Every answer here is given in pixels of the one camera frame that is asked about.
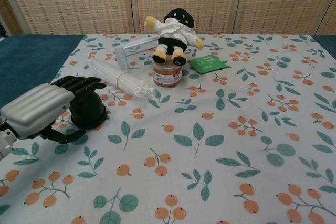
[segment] glass jar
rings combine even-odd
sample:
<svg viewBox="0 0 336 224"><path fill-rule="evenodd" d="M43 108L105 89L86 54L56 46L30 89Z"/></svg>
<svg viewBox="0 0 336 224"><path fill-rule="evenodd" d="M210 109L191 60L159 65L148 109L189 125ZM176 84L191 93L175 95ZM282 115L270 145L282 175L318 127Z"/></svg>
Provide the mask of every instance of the glass jar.
<svg viewBox="0 0 336 224"><path fill-rule="evenodd" d="M181 82L182 67L175 65L171 60L163 64L153 62L153 81L161 87L174 87Z"/></svg>

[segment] floral tablecloth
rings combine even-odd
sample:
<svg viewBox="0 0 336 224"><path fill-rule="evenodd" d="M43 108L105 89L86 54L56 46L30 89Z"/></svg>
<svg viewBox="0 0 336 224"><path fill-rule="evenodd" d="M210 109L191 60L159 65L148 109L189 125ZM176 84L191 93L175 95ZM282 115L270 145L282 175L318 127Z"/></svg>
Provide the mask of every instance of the floral tablecloth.
<svg viewBox="0 0 336 224"><path fill-rule="evenodd" d="M117 64L149 35L87 35L56 79ZM175 88L138 104L96 92L108 119L74 143L17 141L0 164L0 223L336 223L336 66L308 35L198 35L228 68L186 64ZM129 57L152 82L153 50ZM69 112L54 128L75 130Z"/></svg>

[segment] jar label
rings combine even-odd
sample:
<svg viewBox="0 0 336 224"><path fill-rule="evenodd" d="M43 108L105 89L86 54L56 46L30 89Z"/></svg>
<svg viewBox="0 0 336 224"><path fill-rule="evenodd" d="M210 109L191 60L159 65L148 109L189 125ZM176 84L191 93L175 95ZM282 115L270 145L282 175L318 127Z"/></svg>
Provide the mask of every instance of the jar label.
<svg viewBox="0 0 336 224"><path fill-rule="evenodd" d="M180 81L180 79L182 78L182 71L171 75L159 74L154 71L153 78L156 82L161 84L174 84Z"/></svg>

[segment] robotic hand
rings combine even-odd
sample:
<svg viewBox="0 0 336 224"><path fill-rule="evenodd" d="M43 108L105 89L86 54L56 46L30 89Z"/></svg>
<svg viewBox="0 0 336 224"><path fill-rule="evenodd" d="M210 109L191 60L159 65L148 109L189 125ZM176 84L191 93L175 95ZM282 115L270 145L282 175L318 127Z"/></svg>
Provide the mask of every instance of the robotic hand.
<svg viewBox="0 0 336 224"><path fill-rule="evenodd" d="M17 139L33 139L40 135L61 144L71 143L85 134L77 130L70 135L53 130L65 110L70 108L71 120L80 129L100 125L107 112L94 92L106 85L95 77L65 76L52 84L41 84L0 108L0 160L7 156Z"/></svg>

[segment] plush doll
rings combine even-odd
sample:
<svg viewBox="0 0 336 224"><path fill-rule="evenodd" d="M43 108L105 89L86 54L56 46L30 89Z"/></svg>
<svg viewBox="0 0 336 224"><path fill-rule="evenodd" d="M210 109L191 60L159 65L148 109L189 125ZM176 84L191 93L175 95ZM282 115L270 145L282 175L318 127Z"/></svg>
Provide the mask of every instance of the plush doll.
<svg viewBox="0 0 336 224"><path fill-rule="evenodd" d="M182 66L186 63L184 51L187 46L203 49L203 42L196 37L193 31L194 19L184 9L177 8L170 11L161 23L153 17L147 17L145 27L160 33L159 45L153 54L156 63L165 63L167 54L172 56L175 65Z"/></svg>

